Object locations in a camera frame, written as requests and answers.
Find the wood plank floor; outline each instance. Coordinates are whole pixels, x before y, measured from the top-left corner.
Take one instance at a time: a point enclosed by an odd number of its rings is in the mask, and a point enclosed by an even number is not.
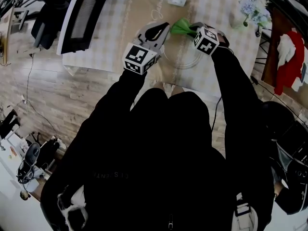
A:
[[[35,131],[40,132],[44,139],[55,135],[55,131],[48,122],[39,116],[31,105],[21,103],[21,95],[26,97],[27,78],[32,65],[31,57],[16,59],[8,66],[0,67],[0,104],[4,107],[4,114],[7,115],[11,105],[18,112],[21,127],[18,130],[20,136]],[[253,71],[258,78],[259,72]],[[46,117],[56,130],[56,134],[66,145],[69,145],[79,130],[81,123],[89,117],[97,101],[106,94],[108,89],[118,81],[119,75],[94,69],[81,68],[74,76],[71,76],[62,66],[59,56],[54,49],[42,51],[35,54],[33,67],[28,84],[28,99],[35,110]],[[153,85],[153,82],[146,80],[136,101],[141,95]],[[263,83],[270,91],[273,88]],[[259,98],[263,101],[273,99],[280,102],[276,97],[259,85],[254,85]],[[166,93],[170,95],[170,86],[167,85]],[[217,97],[196,92],[206,103],[210,124],[212,125]],[[234,99],[244,97],[241,90],[234,90]],[[308,111],[285,95],[281,99],[287,103],[297,114],[304,119]],[[224,148],[225,120],[223,103],[218,105],[217,118],[213,131],[213,147]]]

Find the red garment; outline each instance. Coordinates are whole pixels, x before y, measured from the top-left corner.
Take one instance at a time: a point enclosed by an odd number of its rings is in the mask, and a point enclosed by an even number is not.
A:
[[[305,56],[302,37],[293,31],[288,32],[287,35],[291,38],[296,50],[292,59],[278,69],[275,88],[275,94],[277,95],[282,94],[283,86],[292,87],[296,77],[302,77],[300,69],[303,66]]]

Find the black and white marker cube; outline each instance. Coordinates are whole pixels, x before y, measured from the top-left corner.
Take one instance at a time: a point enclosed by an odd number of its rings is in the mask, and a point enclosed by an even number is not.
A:
[[[143,75],[157,60],[156,52],[132,43],[128,43],[122,59],[125,69],[140,75]]]
[[[195,37],[193,45],[197,50],[207,55],[212,55],[219,45],[217,33],[203,26]]]

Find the beige tablecloth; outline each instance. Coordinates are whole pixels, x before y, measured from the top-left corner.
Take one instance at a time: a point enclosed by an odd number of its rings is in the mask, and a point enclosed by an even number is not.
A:
[[[191,23],[204,22],[223,31],[249,76],[260,38],[255,36],[255,26],[244,30],[231,28],[234,15],[239,11],[238,1],[187,0],[184,7],[178,7],[168,4],[167,0],[107,0],[90,48],[64,54],[63,64],[121,73],[124,49],[140,28],[152,21],[167,21],[172,25],[185,17]],[[220,96],[212,59],[195,51],[190,44],[185,36],[171,35],[165,42],[165,54],[151,67],[147,78]]]

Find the green object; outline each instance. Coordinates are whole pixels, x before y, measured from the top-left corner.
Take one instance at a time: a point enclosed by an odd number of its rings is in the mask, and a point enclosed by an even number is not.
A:
[[[191,30],[189,27],[191,24],[186,18],[179,19],[171,28],[170,34],[183,34],[183,35],[194,35],[197,36],[197,32]]]

